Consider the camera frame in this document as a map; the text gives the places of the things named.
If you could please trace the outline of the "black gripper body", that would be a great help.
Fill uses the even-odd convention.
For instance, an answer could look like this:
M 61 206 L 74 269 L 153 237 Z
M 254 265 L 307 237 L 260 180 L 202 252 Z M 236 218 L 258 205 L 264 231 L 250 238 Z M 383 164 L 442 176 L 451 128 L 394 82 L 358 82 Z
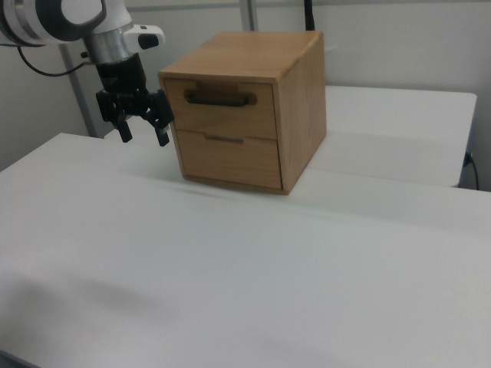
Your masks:
M 116 63 L 97 64 L 103 89 L 96 93 L 102 116 L 152 116 L 152 97 L 139 54 Z

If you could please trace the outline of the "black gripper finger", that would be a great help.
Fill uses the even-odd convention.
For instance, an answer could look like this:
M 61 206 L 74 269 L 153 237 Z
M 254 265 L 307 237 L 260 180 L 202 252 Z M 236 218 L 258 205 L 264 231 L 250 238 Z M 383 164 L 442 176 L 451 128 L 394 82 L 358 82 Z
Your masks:
M 146 97 L 147 111 L 143 118 L 154 128 L 159 146 L 170 142 L 168 131 L 174 121 L 173 111 L 163 90 L 148 93 Z
M 127 114 L 124 105 L 118 99 L 118 96 L 105 90 L 100 90 L 96 93 L 96 98 L 103 121 L 113 125 L 124 143 L 129 142 L 133 136 L 127 124 Z

